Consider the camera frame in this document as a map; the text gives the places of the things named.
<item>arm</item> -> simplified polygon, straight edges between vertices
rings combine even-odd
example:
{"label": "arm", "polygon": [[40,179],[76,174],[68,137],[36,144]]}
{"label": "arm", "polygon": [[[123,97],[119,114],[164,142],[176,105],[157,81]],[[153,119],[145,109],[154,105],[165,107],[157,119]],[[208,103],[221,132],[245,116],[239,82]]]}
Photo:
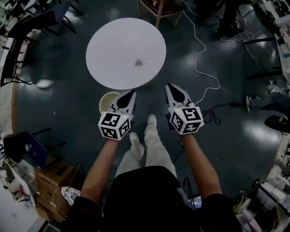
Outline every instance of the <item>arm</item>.
{"label": "arm", "polygon": [[201,198],[205,199],[209,195],[222,193],[218,175],[193,135],[182,135],[181,140]]}
{"label": "arm", "polygon": [[119,141],[108,139],[91,167],[82,186],[81,197],[101,205],[111,165],[116,155]]}

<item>white pants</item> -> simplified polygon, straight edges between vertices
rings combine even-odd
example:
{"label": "white pants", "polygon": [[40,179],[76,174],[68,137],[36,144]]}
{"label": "white pants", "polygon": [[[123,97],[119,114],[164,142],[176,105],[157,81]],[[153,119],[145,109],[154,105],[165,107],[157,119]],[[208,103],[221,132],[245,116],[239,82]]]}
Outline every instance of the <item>white pants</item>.
{"label": "white pants", "polygon": [[[146,167],[166,167],[177,178],[174,164],[171,162],[170,156],[166,148],[163,146],[158,136],[157,128],[154,125],[146,127],[144,140],[147,146]],[[140,160],[143,153],[143,146],[141,144],[133,143],[131,149],[125,153],[116,172],[116,176],[140,168]]]}

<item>dark floor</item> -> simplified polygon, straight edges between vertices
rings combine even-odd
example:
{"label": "dark floor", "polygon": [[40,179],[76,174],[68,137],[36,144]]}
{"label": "dark floor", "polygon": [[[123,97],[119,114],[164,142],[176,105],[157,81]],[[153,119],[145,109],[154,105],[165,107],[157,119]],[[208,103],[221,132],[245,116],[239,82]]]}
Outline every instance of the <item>dark floor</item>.
{"label": "dark floor", "polygon": [[[58,155],[72,165],[81,162],[80,170],[86,174],[105,142],[97,126],[100,118],[99,100],[103,94],[112,91],[90,75],[85,60],[86,48],[90,38],[104,24],[119,18],[136,17],[137,3],[136,0],[81,0],[74,4],[84,12],[83,17],[74,12],[68,14],[77,34],[63,25],[57,25],[53,29],[61,37],[40,32],[35,38],[41,43],[31,44],[29,48],[28,58],[34,59],[34,62],[23,68],[23,77],[32,80],[35,85],[19,85],[16,123],[17,131],[37,131],[51,127],[55,135],[68,142],[57,150]],[[243,6],[241,12],[244,15],[250,9],[250,6]],[[186,13],[195,22],[195,16],[188,10]],[[252,21],[249,26],[253,32],[262,30],[264,33],[260,36],[269,36],[254,12],[247,18]],[[142,9],[142,19],[155,23],[155,18],[145,9]],[[147,116],[155,114],[161,140],[171,159],[174,159],[182,147],[177,132],[169,131],[164,116],[168,108],[165,103],[165,84],[170,82],[180,86],[197,102],[205,88],[216,87],[217,83],[194,71],[194,56],[203,50],[203,46],[194,38],[190,21],[183,16],[176,29],[169,21],[161,20],[159,26],[167,47],[164,66],[152,80],[152,88],[136,89],[138,96],[132,131],[137,132],[144,142]],[[263,96],[272,88],[263,78],[245,79],[246,76],[259,73],[259,69],[242,42],[222,42],[216,35],[215,27],[197,25],[196,35],[207,46],[206,52],[198,57],[197,69],[214,75],[221,84],[219,90],[209,90],[198,104],[202,111],[217,104],[243,103],[246,95]],[[248,48],[256,56],[259,46],[258,43],[250,44]],[[264,42],[261,46],[257,60],[264,71],[271,71],[279,66],[273,49],[275,43]],[[269,80],[277,80],[275,89],[283,91],[283,77],[271,77]],[[241,190],[248,190],[256,178],[264,179],[269,173],[281,134],[263,123],[273,112],[249,114],[243,107],[225,106],[216,109],[215,113],[222,124],[206,124],[195,137],[216,169],[223,193],[234,198]],[[114,178],[122,156],[129,148],[129,139],[124,138],[110,178]],[[175,167],[179,181],[188,176],[193,192],[197,192],[184,154],[176,161]]]}

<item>woven basket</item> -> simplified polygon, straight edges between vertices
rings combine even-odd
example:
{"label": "woven basket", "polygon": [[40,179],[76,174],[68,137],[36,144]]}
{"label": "woven basket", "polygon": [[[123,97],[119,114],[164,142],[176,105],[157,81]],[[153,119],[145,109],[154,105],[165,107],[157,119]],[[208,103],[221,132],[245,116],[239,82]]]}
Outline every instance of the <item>woven basket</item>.
{"label": "woven basket", "polygon": [[99,103],[99,110],[101,114],[102,112],[108,110],[114,98],[118,96],[119,94],[120,94],[119,92],[108,92],[104,96],[101,97],[100,103]]}

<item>person's leg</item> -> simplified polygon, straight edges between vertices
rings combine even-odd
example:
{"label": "person's leg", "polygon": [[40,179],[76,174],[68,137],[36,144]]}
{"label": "person's leg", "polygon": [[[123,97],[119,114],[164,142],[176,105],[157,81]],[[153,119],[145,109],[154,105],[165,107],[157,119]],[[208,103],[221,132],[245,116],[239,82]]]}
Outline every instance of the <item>person's leg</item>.
{"label": "person's leg", "polygon": [[201,24],[208,18],[210,12],[217,5],[219,0],[203,0],[197,10],[197,23]]}
{"label": "person's leg", "polygon": [[147,127],[145,130],[145,144],[147,146],[147,166],[163,166],[166,167],[175,177],[176,171],[170,156],[163,146],[157,131],[157,120],[155,115],[149,115]]}
{"label": "person's leg", "polygon": [[223,14],[222,25],[225,27],[229,27],[236,18],[237,11],[239,10],[239,6],[241,5],[240,0],[227,0],[225,12]]}
{"label": "person's leg", "polygon": [[127,151],[118,167],[116,176],[140,168],[140,160],[144,154],[144,146],[136,133],[130,133],[131,149]]}
{"label": "person's leg", "polygon": [[290,105],[290,97],[287,94],[278,93],[278,92],[272,92],[268,94],[267,96],[253,100],[249,96],[246,98],[247,106],[249,106],[250,111],[257,111],[261,108],[266,107],[269,104],[274,103],[277,107],[276,110],[280,111],[284,114],[289,114],[289,105]]}

